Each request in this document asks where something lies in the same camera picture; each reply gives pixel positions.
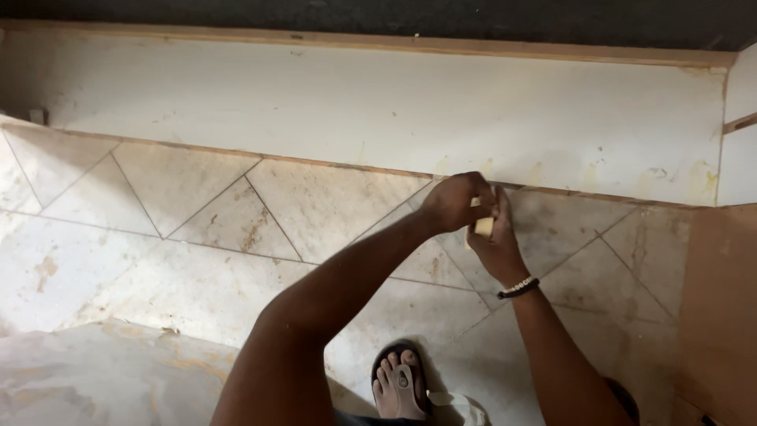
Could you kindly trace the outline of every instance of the wooden trim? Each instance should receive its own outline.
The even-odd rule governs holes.
[[[373,36],[365,34],[311,33],[244,28],[184,27],[130,23],[67,22],[56,20],[0,20],[7,31],[52,31],[106,36],[149,36],[165,39],[308,45],[348,49],[452,55],[537,58],[558,61],[609,62],[672,67],[730,67],[736,52],[683,49],[642,49],[594,45],[507,42],[500,40],[439,39],[432,37]]]
[[[749,127],[753,124],[757,124],[757,112],[754,114],[749,114],[746,117],[741,117],[738,120],[733,120],[730,123],[723,124],[723,134],[727,135],[729,133],[733,133],[736,130],[743,129],[744,127]]]

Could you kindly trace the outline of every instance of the wooden frame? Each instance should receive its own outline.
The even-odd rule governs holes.
[[[56,20],[0,20],[6,31],[85,33],[106,36],[148,36],[165,39],[309,45],[348,49],[375,49],[399,52],[452,55],[537,58],[558,61],[609,62],[670,67],[730,67],[736,52],[709,52],[683,49],[642,49],[593,45],[507,42],[500,40],[439,39],[363,34],[309,33],[284,30],[182,27],[124,23],[66,22]]]

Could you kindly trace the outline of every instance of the wall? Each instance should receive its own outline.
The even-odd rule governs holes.
[[[8,31],[52,127],[714,205],[724,70]]]

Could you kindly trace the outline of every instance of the yellow stain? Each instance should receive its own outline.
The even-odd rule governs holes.
[[[528,171],[528,176],[525,179],[526,185],[529,186],[541,186],[541,161],[537,161],[534,167]]]

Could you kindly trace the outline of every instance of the brown stain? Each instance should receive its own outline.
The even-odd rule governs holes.
[[[58,272],[58,266],[55,264],[50,255],[45,256],[42,263],[34,267],[34,271],[39,275],[39,283],[37,284],[37,293],[45,292],[45,284],[47,284],[48,278],[55,275]]]
[[[250,249],[252,249],[252,246],[255,245],[258,241],[260,241],[260,236],[257,235],[257,230],[260,229],[263,225],[268,224],[268,209],[263,209],[263,214],[260,217],[260,219],[257,219],[254,221],[251,227],[246,228],[243,227],[242,230],[247,233],[241,241],[240,250],[244,253],[250,252]]]

